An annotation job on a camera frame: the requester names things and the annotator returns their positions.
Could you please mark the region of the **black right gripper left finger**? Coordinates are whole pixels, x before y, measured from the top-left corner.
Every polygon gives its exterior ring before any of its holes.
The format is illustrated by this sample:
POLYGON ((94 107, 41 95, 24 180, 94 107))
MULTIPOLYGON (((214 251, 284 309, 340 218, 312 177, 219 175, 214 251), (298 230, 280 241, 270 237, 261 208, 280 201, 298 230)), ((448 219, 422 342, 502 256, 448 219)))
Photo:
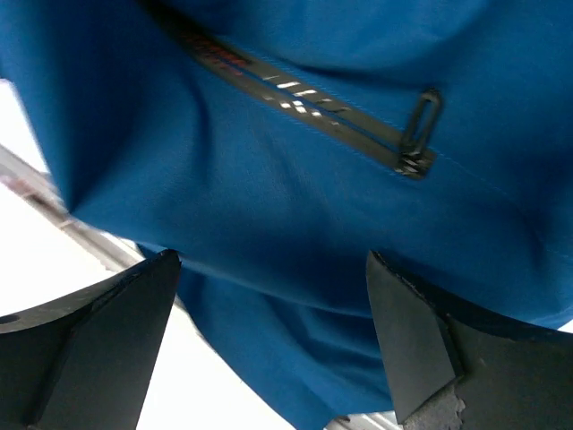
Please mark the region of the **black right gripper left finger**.
POLYGON ((167 250, 1 318, 3 429, 134 429, 181 263, 167 250))

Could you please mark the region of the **blue zip-up jacket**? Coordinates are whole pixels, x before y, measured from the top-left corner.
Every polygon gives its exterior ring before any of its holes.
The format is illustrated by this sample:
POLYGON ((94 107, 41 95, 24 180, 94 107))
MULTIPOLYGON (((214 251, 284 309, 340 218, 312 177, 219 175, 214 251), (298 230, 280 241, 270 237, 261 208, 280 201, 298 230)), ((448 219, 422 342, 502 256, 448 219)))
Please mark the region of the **blue zip-up jacket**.
POLYGON ((371 251, 572 318, 569 1, 4 1, 68 211, 177 250, 207 342, 297 429, 392 409, 371 251))

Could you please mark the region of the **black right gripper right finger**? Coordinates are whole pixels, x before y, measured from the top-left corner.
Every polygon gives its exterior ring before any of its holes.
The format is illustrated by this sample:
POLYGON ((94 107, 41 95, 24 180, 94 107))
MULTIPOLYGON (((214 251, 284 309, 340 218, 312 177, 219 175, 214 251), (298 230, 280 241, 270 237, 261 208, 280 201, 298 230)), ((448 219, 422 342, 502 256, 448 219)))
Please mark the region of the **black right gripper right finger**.
POLYGON ((367 288, 405 429, 569 429, 572 337, 475 305, 370 253, 367 288))

